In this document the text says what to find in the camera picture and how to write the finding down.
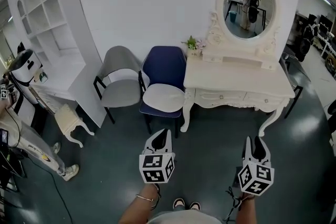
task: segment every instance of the blue trash bin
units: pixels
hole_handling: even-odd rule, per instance
[[[236,22],[237,12],[230,11],[229,14],[230,14],[230,21],[231,23],[234,24]]]

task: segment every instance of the foot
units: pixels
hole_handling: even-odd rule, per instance
[[[61,143],[60,143],[60,142],[55,143],[55,144],[51,147],[51,150],[52,150],[55,154],[59,153],[59,151],[61,150]]]
[[[78,172],[79,172],[79,166],[78,166],[78,164],[74,164],[70,167],[65,168],[65,173],[63,175],[61,175],[61,177],[65,181],[69,181],[74,176],[76,176],[78,174]]]
[[[201,210],[201,205],[198,202],[194,201],[194,202],[191,203],[189,209],[200,211]]]
[[[185,208],[185,202],[182,198],[177,198],[173,203],[173,209],[176,207],[184,207]]]

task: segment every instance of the potted plant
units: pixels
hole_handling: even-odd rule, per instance
[[[188,46],[188,56],[200,56],[202,49],[205,47],[205,43],[201,39],[195,39],[193,36],[187,40],[187,42],[182,42]]]

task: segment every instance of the white stool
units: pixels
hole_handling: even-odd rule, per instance
[[[63,105],[56,113],[55,113],[56,122],[61,129],[62,133],[65,137],[74,143],[77,143],[81,148],[83,148],[83,144],[71,137],[71,132],[77,126],[83,126],[83,128],[91,135],[95,135],[94,132],[90,132],[86,124],[82,121],[82,119],[77,115],[77,113],[72,110],[68,104]]]

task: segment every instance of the ornate mirror frame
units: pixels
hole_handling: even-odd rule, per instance
[[[258,36],[245,39],[232,34],[224,21],[224,0],[216,0],[216,12],[211,13],[211,27],[206,36],[203,60],[222,62],[224,58],[240,58],[261,62],[261,67],[276,68],[275,47],[280,29],[280,0],[273,0],[273,15]]]

